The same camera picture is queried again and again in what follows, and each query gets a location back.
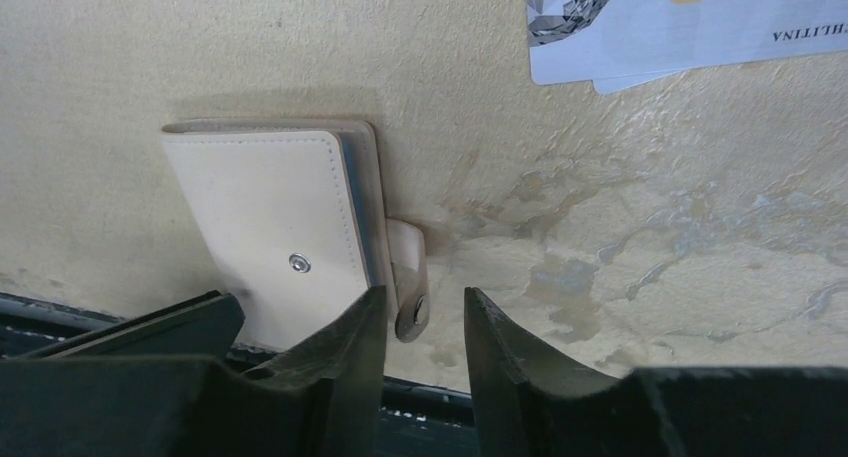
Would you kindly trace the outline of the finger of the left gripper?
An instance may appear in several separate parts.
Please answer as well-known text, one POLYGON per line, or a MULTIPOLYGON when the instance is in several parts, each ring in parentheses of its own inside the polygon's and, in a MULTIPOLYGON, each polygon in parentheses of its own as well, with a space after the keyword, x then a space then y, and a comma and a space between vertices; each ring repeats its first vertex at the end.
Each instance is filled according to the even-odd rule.
POLYGON ((212 291, 13 360, 221 360, 244 322, 235 296, 212 291))

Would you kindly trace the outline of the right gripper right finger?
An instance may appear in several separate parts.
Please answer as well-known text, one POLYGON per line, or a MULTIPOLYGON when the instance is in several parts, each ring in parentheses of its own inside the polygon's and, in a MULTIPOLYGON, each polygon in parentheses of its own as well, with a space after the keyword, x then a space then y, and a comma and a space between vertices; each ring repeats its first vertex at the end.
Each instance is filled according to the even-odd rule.
POLYGON ((484 456, 843 456, 840 367, 596 371, 464 293, 464 338, 484 456))

